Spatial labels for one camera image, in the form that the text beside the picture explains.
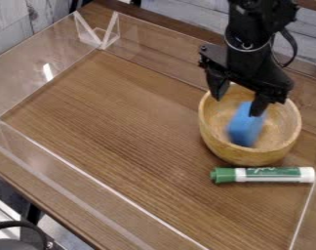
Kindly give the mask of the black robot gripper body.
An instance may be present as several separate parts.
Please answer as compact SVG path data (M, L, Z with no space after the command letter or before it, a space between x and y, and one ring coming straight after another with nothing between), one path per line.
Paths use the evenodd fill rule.
M205 43L198 49L204 68L213 68L226 74L229 80L256 94L271 98L271 103L284 103L293 88L293 81L277 66L271 51L241 52L229 46Z

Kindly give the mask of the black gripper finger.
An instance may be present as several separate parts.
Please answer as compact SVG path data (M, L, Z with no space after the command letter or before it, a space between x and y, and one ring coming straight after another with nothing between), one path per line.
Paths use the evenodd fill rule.
M250 105L249 115L254 117L261 116L269 104L271 98L264 94L257 94Z
M225 73L213 68L206 68L205 72L206 72L206 81L212 96L217 101L220 101L225 96L230 87L229 77L226 76Z

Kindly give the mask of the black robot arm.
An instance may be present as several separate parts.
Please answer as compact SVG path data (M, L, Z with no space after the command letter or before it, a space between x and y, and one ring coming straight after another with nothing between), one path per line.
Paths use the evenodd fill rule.
M232 83L254 92L249 114L260 116L268 106L283 104L293 89L285 74L288 62L275 56L275 39L283 35L293 48L296 40L288 25L296 21L295 0L228 0L229 23L224 47L200 47L198 66L204 68L212 97L220 100Z

